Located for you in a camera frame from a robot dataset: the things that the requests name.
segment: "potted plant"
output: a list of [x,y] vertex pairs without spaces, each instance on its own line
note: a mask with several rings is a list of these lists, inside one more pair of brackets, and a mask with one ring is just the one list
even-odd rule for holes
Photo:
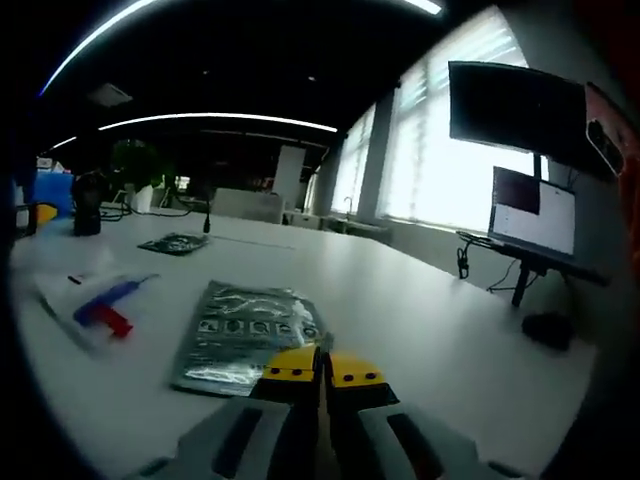
[[113,147],[111,164],[112,185],[127,192],[125,202],[136,212],[149,212],[153,189],[163,181],[166,188],[175,189],[173,166],[148,143],[140,140],[117,142]]

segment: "ceiling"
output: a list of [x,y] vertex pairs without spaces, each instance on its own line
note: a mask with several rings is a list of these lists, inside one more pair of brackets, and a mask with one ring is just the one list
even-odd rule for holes
[[[22,28],[14,30],[13,54],[24,75],[15,76],[14,91],[36,125],[40,151],[114,122],[183,112],[285,117],[338,133],[235,119],[151,122],[155,133],[231,130],[332,145],[486,2],[448,0],[432,16],[402,0],[157,0],[98,37],[38,98],[68,53],[132,3],[80,0],[64,11],[58,2],[18,7]],[[106,82],[133,100],[111,108],[89,101],[87,94]],[[140,128],[109,134],[129,136]]]

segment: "ceiling light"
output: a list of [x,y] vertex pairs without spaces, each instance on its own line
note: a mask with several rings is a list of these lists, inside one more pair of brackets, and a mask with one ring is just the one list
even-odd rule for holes
[[48,152],[50,152],[51,150],[53,150],[54,148],[58,148],[61,147],[62,145],[64,145],[65,143],[69,143],[69,142],[73,142],[76,138],[78,137],[71,137],[71,138],[67,138],[64,142],[60,142],[55,144],[53,147],[51,147],[49,150],[47,150]]
[[89,35],[87,38],[85,38],[80,45],[78,45],[73,52],[71,52],[69,54],[69,56],[67,58],[64,59],[64,61],[60,64],[60,66],[58,67],[58,69],[53,72],[53,75],[51,75],[51,78],[49,79],[49,81],[46,83],[46,85],[42,88],[42,91],[40,92],[40,96],[42,96],[44,94],[44,92],[47,90],[47,88],[49,88],[49,85],[51,85],[51,82],[53,82],[55,80],[55,78],[60,75],[60,72],[62,72],[62,70],[64,70],[64,68],[69,65],[69,63],[71,63],[71,60],[73,60],[76,56],[78,56],[78,54],[84,50],[91,42],[93,42],[96,38],[98,38],[100,35],[102,35],[104,32],[106,32],[107,30],[109,30],[111,27],[113,27],[116,23],[118,23],[120,20],[123,20],[125,18],[127,18],[129,15],[131,15],[132,13],[137,12],[138,10],[140,10],[141,8],[144,8],[148,5],[151,5],[153,2],[155,2],[157,0],[138,0],[137,2],[135,2],[134,4],[128,6],[127,8],[125,8],[124,10],[122,10],[120,13],[118,13],[117,15],[113,16],[110,20],[108,20],[107,22],[103,23],[102,25],[100,25],[96,30],[93,31],[93,33],[91,35]]
[[429,12],[431,15],[438,15],[442,11],[442,7],[437,5],[430,0],[404,0],[411,5],[415,5],[418,8],[421,8],[425,12]]
[[153,120],[172,120],[176,118],[238,118],[246,120],[263,120],[266,122],[288,123],[290,125],[298,125],[300,127],[316,128],[327,132],[335,133],[338,129],[327,127],[326,125],[318,125],[317,123],[302,122],[300,120],[291,120],[289,118],[268,117],[266,115],[252,115],[248,113],[172,113],[168,115],[156,115],[154,117],[133,118],[124,122],[105,125],[98,130],[109,130],[110,128],[120,127],[122,125],[130,125],[132,123],[150,122]]

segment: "window blinds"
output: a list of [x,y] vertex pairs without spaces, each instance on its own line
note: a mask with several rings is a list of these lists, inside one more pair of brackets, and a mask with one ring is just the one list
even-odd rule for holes
[[353,125],[342,145],[331,202],[334,212],[355,214],[358,211],[374,114],[375,105]]
[[[451,60],[527,66],[497,7],[464,24],[414,65],[396,94],[378,215],[486,231],[493,167],[532,175],[533,159],[449,138]],[[546,171],[543,159],[543,175]]]

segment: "monitor screen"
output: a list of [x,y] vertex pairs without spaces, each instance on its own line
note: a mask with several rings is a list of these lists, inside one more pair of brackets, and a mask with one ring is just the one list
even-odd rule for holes
[[450,62],[451,138],[539,153],[598,178],[609,175],[586,137],[584,87],[495,63]]
[[574,235],[572,192],[495,167],[489,237],[567,259],[573,256]]

